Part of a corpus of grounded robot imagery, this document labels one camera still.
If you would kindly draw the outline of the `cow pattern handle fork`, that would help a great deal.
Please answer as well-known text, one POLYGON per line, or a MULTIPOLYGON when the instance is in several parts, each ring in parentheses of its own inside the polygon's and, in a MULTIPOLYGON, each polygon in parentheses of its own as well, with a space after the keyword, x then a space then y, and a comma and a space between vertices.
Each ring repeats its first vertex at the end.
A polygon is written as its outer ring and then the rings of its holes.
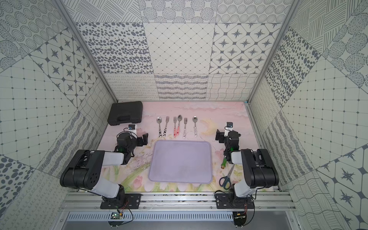
POLYGON ((169 117, 169 116, 167 116, 167 117, 166 117, 166 120, 165 120, 164 132, 163 132, 163 136, 164 136, 164 137, 166 136, 166 133, 167 133, 167 126, 168 126, 169 120, 170 120, 170 117, 169 117))

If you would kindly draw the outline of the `pink strawberry handle fork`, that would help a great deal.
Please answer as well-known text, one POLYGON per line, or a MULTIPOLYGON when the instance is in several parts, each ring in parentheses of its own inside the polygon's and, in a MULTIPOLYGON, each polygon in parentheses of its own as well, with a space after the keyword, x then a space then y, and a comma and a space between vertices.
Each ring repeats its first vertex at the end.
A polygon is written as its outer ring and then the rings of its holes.
POLYGON ((173 136, 174 136, 174 138, 176 138, 176 136, 177 136, 177 129, 176 129, 176 123, 177 123, 177 117, 174 117, 173 118, 173 122, 174 122, 174 132, 173 132, 173 136))

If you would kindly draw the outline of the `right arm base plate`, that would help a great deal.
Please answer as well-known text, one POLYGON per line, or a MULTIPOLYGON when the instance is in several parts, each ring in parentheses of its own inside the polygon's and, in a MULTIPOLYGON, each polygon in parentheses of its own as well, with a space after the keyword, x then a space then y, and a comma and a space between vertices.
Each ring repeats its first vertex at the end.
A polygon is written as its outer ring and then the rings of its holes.
POLYGON ((251 197, 237 197, 228 193, 215 193, 217 209, 254 209, 255 204, 251 197))

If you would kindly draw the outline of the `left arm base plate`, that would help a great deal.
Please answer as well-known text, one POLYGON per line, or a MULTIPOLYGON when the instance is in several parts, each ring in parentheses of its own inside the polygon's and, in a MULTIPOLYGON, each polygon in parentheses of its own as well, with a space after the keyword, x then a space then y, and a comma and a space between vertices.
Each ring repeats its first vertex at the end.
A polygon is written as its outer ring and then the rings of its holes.
POLYGON ((104 198, 100 209, 138 209, 142 194, 124 194, 116 198, 104 198))

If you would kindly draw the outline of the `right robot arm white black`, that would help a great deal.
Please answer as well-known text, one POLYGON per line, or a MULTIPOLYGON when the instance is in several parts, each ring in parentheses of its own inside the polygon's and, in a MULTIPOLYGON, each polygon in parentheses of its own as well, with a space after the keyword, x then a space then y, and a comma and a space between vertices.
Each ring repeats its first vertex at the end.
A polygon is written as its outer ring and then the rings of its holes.
POLYGON ((270 188, 279 184, 279 175, 267 149, 241 149, 241 134, 228 127, 224 132, 216 131, 215 140, 225 145, 221 168, 226 164, 232 167, 228 174, 219 180, 219 185, 228 191, 231 203, 255 199, 259 189, 270 188), (243 168, 244 179, 231 183, 231 175, 236 165, 243 168))

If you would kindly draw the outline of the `cow pattern handle spoon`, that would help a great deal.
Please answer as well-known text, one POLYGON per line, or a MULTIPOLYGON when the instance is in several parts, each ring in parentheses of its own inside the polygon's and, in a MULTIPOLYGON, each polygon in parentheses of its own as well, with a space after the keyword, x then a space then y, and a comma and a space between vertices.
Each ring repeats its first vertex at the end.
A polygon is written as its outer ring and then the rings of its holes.
POLYGON ((161 129, 162 118, 160 116, 158 116, 156 121, 157 121, 158 126, 159 126, 159 138, 161 138, 162 137, 162 129, 161 129))

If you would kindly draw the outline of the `white hello kitty fork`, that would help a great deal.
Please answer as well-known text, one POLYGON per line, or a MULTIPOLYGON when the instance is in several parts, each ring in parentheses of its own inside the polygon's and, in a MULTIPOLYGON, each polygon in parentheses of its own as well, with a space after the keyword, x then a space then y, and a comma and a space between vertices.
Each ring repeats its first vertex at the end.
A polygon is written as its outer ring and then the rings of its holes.
POLYGON ((186 125, 187 125, 188 119, 184 118, 184 131, 183 131, 183 139, 186 138, 186 125))

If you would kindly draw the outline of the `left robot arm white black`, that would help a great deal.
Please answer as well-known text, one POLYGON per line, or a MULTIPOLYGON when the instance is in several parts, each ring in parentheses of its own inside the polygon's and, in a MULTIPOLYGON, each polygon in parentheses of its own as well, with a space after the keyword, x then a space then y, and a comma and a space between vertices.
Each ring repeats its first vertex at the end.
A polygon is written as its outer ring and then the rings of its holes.
POLYGON ((126 203, 124 187, 101 177, 104 166, 126 165, 134 155, 136 147, 148 143, 148 134, 138 137, 134 132, 123 131, 117 135, 114 151, 78 150, 60 177, 62 187, 81 189, 100 195, 103 201, 126 203))

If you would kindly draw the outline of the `pink strawberry handle spoon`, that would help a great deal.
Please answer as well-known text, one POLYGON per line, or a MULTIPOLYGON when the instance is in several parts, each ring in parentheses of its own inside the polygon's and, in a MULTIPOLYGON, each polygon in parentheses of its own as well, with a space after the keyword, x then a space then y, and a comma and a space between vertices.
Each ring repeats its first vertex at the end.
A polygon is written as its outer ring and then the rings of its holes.
POLYGON ((180 133, 180 122, 182 121, 183 117, 182 115, 179 115, 177 117, 177 121, 178 121, 178 126, 177 126, 177 131, 176 131, 176 135, 179 136, 179 133, 180 133))

